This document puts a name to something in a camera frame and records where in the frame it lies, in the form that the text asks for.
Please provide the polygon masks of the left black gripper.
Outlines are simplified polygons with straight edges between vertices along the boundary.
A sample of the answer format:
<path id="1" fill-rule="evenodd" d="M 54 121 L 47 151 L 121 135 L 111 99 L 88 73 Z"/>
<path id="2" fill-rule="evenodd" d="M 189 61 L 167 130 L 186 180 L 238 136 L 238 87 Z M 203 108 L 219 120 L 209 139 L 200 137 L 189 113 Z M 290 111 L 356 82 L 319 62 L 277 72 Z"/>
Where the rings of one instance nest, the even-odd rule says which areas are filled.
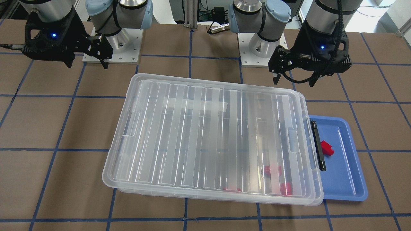
<path id="1" fill-rule="evenodd" d="M 311 87 L 323 76 L 347 71 L 351 67 L 351 59 L 348 36 L 343 27 L 337 22 L 331 34 L 326 34 L 304 21 L 291 51 L 277 46 L 268 62 L 269 71 L 273 73 L 273 84 L 278 84 L 281 76 L 291 82 L 286 72 L 293 67 L 313 72 L 309 78 L 296 81 L 308 82 Z"/>

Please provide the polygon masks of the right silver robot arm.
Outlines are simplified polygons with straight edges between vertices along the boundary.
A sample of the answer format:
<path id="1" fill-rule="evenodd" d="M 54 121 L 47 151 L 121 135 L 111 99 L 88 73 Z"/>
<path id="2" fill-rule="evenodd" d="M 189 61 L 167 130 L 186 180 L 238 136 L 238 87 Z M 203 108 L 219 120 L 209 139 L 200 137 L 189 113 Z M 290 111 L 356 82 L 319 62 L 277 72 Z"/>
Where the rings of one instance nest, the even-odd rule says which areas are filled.
<path id="1" fill-rule="evenodd" d="M 96 34 L 90 35 L 70 0 L 21 0 L 29 13 L 23 44 L 3 45 L 41 61 L 63 62 L 71 67 L 75 53 L 95 57 L 108 68 L 114 50 L 126 44 L 118 37 L 126 28 L 148 29 L 151 0 L 87 0 L 85 7 Z"/>

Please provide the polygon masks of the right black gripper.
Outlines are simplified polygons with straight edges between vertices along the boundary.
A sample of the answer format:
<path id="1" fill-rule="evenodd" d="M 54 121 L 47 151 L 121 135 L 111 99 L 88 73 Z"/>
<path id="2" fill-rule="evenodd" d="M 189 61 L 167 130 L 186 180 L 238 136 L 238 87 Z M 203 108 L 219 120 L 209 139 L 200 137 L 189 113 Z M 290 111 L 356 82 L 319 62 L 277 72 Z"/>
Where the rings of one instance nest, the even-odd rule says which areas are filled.
<path id="1" fill-rule="evenodd" d="M 96 58 L 105 70 L 113 55 L 113 48 L 104 35 L 90 36 L 73 6 L 66 6 L 63 14 L 50 18 L 51 10 L 35 6 L 25 25 L 22 53 L 33 60 L 63 62 L 72 67 L 75 53 Z"/>

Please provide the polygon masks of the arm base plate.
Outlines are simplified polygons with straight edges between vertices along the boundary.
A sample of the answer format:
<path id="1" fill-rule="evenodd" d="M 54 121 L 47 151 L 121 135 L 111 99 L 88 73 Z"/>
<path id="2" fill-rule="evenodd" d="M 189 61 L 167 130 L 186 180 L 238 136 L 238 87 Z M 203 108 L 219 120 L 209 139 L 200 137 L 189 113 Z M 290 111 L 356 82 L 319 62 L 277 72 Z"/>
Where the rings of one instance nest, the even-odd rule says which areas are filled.
<path id="1" fill-rule="evenodd" d="M 111 59 L 104 59 L 109 64 L 138 64 L 144 30 L 122 28 L 113 36 L 107 37 L 113 48 Z"/>
<path id="2" fill-rule="evenodd" d="M 277 46 L 288 48 L 284 34 L 275 42 L 262 40 L 257 33 L 238 33 L 241 64 L 244 67 L 268 68 Z"/>

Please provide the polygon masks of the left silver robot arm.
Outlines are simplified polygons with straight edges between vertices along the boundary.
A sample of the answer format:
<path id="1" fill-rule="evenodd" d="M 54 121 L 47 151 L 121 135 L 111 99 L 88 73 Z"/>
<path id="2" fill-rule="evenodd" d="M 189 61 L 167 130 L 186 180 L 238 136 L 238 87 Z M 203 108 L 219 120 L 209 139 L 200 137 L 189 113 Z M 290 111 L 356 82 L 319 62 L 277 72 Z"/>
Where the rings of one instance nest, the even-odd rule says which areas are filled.
<path id="1" fill-rule="evenodd" d="M 250 48 L 269 58 L 273 83 L 283 76 L 292 83 L 309 83 L 343 73 L 352 66 L 345 25 L 360 0 L 314 0 L 290 49 L 279 44 L 292 10 L 282 0 L 235 0 L 228 9 L 233 33 L 253 33 Z"/>

